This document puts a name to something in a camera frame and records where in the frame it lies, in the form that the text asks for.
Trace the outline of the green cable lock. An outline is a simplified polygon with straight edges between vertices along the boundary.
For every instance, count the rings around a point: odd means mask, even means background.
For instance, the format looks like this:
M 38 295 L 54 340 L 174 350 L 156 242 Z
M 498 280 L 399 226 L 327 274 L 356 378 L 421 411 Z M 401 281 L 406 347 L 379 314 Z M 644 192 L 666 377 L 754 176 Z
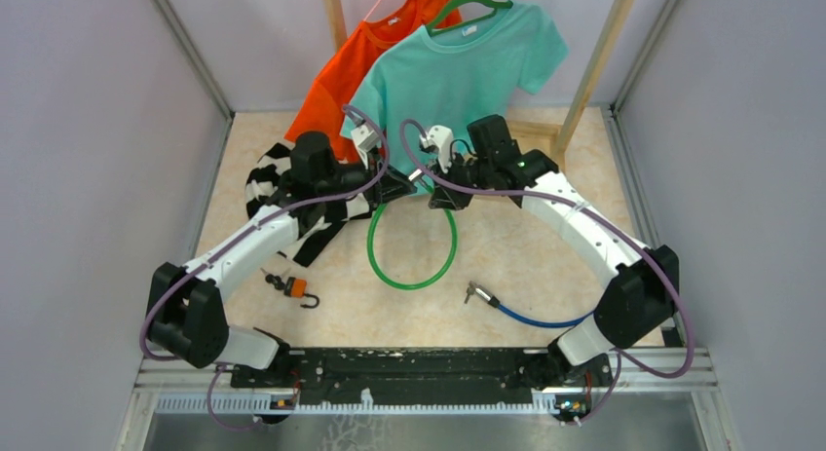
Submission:
M 373 212 L 366 233 L 367 261 L 374 275 L 387 286 L 404 291 L 421 290 L 435 284 L 436 282 L 439 282 L 453 266 L 453 263 L 456 259 L 459 250 L 460 234 L 454 214 L 450 210 L 444 211 L 444 215 L 449 225 L 451 240 L 448 254 L 441 267 L 432 276 L 428 277 L 424 281 L 398 282 L 392 279 L 382 270 L 375 253 L 375 236 L 381 217 L 385 213 L 386 208 L 387 204 L 378 205 L 377 209 Z

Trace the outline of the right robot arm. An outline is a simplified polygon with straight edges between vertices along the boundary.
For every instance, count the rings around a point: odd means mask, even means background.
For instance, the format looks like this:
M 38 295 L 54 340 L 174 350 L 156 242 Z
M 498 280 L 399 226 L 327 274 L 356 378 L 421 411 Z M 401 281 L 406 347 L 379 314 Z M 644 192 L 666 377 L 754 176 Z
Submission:
M 587 362 L 612 349 L 627 349 L 676 310 L 679 260 L 662 245 L 650 248 L 617 229 L 584 200 L 544 152 L 520 150 L 506 120 L 490 115 L 467 127 L 471 148 L 462 154 L 444 126 L 421 134 L 422 151 L 436 154 L 432 207 L 460 210 L 473 196 L 502 192 L 539 218 L 570 245 L 603 288 L 593 311 L 548 347 L 548 371 L 561 385 L 573 385 Z

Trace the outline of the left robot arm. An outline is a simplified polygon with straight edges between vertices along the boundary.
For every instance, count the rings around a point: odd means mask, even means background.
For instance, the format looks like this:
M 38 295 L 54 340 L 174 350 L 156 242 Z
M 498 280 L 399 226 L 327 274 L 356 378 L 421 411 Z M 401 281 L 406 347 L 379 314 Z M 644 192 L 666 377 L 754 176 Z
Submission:
M 196 368 L 240 364 L 253 368 L 270 387 L 284 384 L 292 372 L 282 340 L 260 329 L 232 326 L 224 305 L 238 286 L 277 252 L 309 236 L 333 205 L 346 206 L 362 196 L 369 207 L 415 192 L 406 174 L 382 158 L 378 135 L 359 164 L 337 161 L 328 137 L 305 132 L 288 155 L 276 192 L 230 238 L 184 265 L 164 263 L 152 276 L 140 347 L 166 351 L 166 360 L 182 359 Z

